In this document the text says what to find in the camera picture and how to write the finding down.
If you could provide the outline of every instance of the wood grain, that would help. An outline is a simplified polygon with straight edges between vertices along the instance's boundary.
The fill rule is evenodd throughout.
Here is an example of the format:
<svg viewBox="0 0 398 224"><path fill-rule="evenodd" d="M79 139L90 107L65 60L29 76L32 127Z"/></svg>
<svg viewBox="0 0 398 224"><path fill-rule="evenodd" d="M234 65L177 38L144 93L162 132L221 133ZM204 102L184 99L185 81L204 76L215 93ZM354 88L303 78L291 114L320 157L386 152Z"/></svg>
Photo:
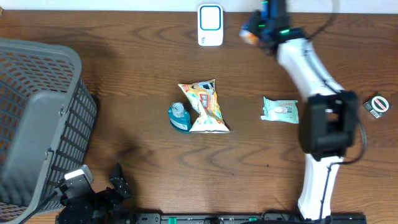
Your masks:
<svg viewBox="0 0 398 224"><path fill-rule="evenodd" d="M5 11L2 37L66 45L83 61L82 77L101 109L86 163L96 191L121 162L135 186L130 205L164 213L261 213L291 210L300 195L304 156L297 125L260 120L262 96L299 100L286 71L238 37L246 13L224 15L224 43L197 44L191 12ZM294 14L312 32L326 14ZM377 91L398 105L398 16L342 14L315 47L330 73L361 102ZM180 134L169 125L172 102L188 101L179 83L216 79L229 134ZM363 161L342 167L334 212L363 212L368 223L397 223L398 116L374 119ZM349 149L356 155L359 140ZM53 223L55 213L29 223Z"/></svg>

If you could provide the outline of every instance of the chip bag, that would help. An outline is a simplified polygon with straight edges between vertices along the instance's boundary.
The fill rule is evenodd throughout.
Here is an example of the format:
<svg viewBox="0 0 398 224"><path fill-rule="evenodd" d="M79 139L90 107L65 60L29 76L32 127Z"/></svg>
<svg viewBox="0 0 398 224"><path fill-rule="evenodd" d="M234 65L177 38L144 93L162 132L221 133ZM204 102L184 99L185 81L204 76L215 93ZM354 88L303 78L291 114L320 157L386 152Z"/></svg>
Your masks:
<svg viewBox="0 0 398 224"><path fill-rule="evenodd" d="M190 132L228 133L217 102L216 80L192 84L178 84L189 99L193 109L199 113Z"/></svg>

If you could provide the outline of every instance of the laundry basket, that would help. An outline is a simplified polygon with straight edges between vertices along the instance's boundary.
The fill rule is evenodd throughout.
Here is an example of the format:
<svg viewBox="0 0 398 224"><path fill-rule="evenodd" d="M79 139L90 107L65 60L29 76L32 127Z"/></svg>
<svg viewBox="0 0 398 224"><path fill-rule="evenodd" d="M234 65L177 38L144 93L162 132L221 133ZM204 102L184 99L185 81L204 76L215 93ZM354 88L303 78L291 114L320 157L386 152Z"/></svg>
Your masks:
<svg viewBox="0 0 398 224"><path fill-rule="evenodd" d="M97 107L78 54L0 39L0 223L19 223L83 163ZM39 213L62 208L59 198Z"/></svg>

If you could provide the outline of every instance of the snack bag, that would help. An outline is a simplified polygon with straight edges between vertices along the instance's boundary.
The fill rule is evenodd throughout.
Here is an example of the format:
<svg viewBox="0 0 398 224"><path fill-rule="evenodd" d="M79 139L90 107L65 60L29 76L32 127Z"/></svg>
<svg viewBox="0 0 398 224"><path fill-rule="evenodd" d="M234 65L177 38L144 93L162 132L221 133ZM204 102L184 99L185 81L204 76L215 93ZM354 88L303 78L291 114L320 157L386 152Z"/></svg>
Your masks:
<svg viewBox="0 0 398 224"><path fill-rule="evenodd" d="M192 84L178 84L200 115L190 132L228 133L217 102L216 80Z"/></svg>
<svg viewBox="0 0 398 224"><path fill-rule="evenodd" d="M268 100L264 97L264 115L261 119L267 121L284 121L293 124L299 123L297 100Z"/></svg>

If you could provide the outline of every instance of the black cable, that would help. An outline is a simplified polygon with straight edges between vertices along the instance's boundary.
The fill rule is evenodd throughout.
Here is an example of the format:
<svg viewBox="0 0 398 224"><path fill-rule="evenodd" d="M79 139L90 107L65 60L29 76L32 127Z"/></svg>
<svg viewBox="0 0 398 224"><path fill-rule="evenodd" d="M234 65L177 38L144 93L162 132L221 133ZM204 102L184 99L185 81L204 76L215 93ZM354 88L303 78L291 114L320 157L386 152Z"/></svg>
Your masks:
<svg viewBox="0 0 398 224"><path fill-rule="evenodd" d="M329 165L328 167L328 175L326 177L326 183L325 183L325 188L323 189L323 196L322 196L322 200L321 200L321 208L320 208L320 214L319 214L319 222L321 222L322 220L322 213L323 213L323 204L325 201L325 197L326 197L326 190L328 188L328 182L329 182L329 176L330 176L330 172L331 172L331 167L333 165L351 165L354 164L358 161L360 161L363 156L365 155L366 152L366 148L368 147L368 137L366 135L366 130L365 130L365 126L362 123L362 121L360 120L360 118L357 116L357 122L358 122L358 126L361 132L361 140L362 140L362 149L359 152L359 155L357 157L355 157L353 160L351 161L343 161L343 162L333 162Z"/></svg>
<svg viewBox="0 0 398 224"><path fill-rule="evenodd" d="M333 4L333 9L329 19L325 22L325 24L319 27L314 33L312 33L307 37L309 40L312 40L318 34L323 32L328 26L331 26L334 23L334 21L337 19L338 11L340 10L340 0L333 0L332 4Z"/></svg>
<svg viewBox="0 0 398 224"><path fill-rule="evenodd" d="M32 216L34 216L40 209L42 209L44 206L46 206L46 204L48 204L49 201L51 201L51 199L53 199L55 196L57 196L57 193L54 192L52 195L48 196L40 205L37 206L37 208L31 212L26 218L24 218L19 224L23 224L25 223L27 220L29 220L30 218L32 218Z"/></svg>

